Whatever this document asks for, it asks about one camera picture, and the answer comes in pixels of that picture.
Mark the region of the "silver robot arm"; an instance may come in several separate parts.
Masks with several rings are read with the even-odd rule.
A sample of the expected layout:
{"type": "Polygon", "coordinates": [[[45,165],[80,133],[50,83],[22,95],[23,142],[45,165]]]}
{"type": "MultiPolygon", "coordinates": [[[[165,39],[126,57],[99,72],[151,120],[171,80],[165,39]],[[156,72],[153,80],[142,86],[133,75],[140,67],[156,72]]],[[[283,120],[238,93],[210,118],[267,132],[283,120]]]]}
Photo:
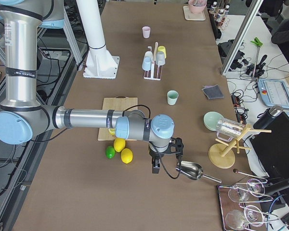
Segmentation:
{"type": "Polygon", "coordinates": [[[37,29],[62,28],[61,0],[0,0],[5,30],[6,97],[0,104],[0,140],[21,144],[55,128],[113,128],[118,138],[148,142],[152,172],[164,167],[162,157],[183,156],[183,143],[173,137],[168,115],[154,118],[139,110],[67,109],[37,101],[37,29]]]}

